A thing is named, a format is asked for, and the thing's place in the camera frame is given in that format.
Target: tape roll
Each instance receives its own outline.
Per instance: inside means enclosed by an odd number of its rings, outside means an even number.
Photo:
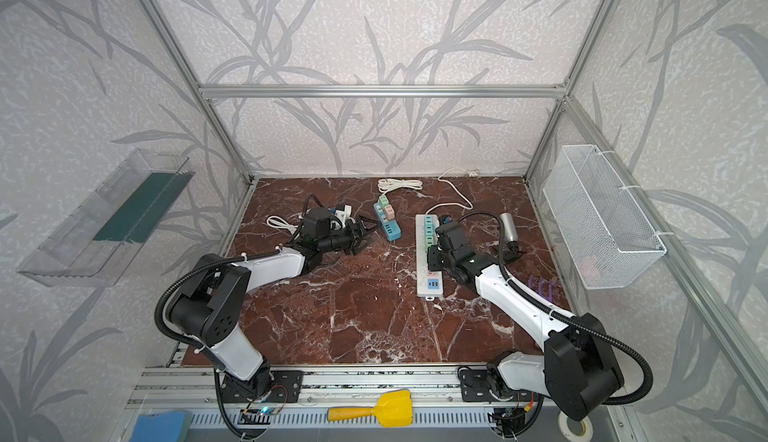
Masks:
[[[589,442],[594,435],[594,428],[592,427],[592,421],[589,417],[585,417],[581,421],[581,434],[574,434],[568,426],[568,416],[561,411],[558,416],[558,427],[560,427],[563,436],[573,442]]]

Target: white power strip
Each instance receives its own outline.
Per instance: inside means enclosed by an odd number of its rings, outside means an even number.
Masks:
[[[435,237],[434,229],[440,225],[437,216],[416,215],[416,294],[428,301],[433,301],[435,297],[442,297],[442,273],[430,273],[427,266],[427,235],[424,228],[427,217],[432,221],[433,238]]]

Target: blue power strip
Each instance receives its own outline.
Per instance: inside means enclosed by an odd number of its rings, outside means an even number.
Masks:
[[[389,240],[389,242],[398,240],[400,238],[400,226],[397,225],[397,221],[386,219],[386,213],[384,212],[384,209],[382,209],[381,204],[373,204],[373,209],[379,217],[379,222],[384,227],[384,233],[386,234],[387,240]]]

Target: wire basket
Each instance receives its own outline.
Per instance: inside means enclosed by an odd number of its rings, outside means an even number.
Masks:
[[[597,146],[561,147],[544,196],[587,289],[626,287],[667,253]]]

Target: clear plastic tray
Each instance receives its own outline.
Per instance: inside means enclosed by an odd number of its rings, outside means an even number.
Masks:
[[[194,174],[182,171],[188,159],[136,149],[18,271],[51,286],[114,285]]]

